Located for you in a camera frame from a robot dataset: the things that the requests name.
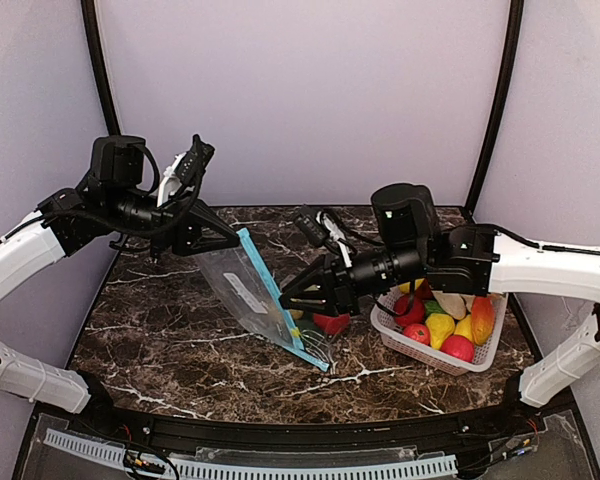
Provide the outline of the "small clear zip bag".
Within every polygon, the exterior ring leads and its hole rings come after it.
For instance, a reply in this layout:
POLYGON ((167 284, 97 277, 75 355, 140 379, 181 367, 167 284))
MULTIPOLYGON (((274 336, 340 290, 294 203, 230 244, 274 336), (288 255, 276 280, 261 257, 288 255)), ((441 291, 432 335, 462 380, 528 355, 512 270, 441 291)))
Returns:
POLYGON ((250 333, 291 351, 304 347, 291 314, 279 302, 280 289, 248 229, 235 248, 200 254, 200 272, 227 311, 250 333))

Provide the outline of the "large clear zip bag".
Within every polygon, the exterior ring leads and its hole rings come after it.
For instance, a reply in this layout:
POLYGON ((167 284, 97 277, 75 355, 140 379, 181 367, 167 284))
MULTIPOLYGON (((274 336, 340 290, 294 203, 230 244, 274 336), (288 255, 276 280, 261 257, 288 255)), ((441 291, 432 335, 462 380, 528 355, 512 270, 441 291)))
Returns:
POLYGON ((326 335, 313 322, 313 314, 304 312, 300 320, 294 321, 288 312, 285 315, 291 321, 289 333, 292 337, 290 346, 285 349, 306 361, 322 372, 327 372, 335 365, 333 357, 335 341, 347 332, 348 328, 338 335, 326 335))

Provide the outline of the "red toy apple large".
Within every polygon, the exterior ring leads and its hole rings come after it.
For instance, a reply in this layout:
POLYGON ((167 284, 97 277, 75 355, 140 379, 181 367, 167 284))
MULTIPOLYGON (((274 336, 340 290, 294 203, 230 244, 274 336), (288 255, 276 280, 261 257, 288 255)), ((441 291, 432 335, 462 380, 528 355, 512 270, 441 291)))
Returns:
POLYGON ((349 314, 342 314, 336 317, 313 314, 314 324, 326 335, 338 335, 343 333, 350 325, 351 317, 349 314))

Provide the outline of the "white toy radish green leaves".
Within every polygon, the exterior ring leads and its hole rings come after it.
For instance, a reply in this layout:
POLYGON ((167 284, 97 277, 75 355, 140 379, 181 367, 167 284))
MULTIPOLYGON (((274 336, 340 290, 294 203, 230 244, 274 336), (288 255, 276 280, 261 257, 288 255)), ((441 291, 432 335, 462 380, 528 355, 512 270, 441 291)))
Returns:
POLYGON ((440 307, 455 320, 462 320, 467 316, 475 299, 473 295, 445 293, 442 291, 433 291, 433 296, 440 307))

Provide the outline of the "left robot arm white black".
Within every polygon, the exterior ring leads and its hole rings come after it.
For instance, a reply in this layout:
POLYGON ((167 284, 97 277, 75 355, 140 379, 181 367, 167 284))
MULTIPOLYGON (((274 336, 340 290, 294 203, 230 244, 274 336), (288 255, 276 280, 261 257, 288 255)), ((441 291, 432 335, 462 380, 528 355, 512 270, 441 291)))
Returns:
MULTIPOLYGON (((160 171, 145 139, 97 138, 78 185, 43 200, 0 238, 0 301, 112 233, 146 240, 154 258, 166 250, 187 257, 239 246, 239 235, 199 197, 213 155, 213 146, 195 135, 191 147, 160 171)), ((0 391, 70 414, 111 404, 94 376, 51 366, 1 341, 0 391)))

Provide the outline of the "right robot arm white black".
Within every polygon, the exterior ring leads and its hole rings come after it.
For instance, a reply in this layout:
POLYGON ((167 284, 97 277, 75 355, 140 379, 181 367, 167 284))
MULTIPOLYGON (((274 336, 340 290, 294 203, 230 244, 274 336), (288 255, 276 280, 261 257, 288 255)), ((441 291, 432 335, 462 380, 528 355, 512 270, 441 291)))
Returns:
POLYGON ((593 304, 582 325, 539 362, 506 383, 507 403, 539 408, 600 366, 600 247, 525 239, 491 224, 440 228, 430 190, 396 183, 371 196, 381 248, 352 259, 322 255, 279 297, 285 309, 356 314, 359 298, 424 278, 435 291, 529 293, 593 304))

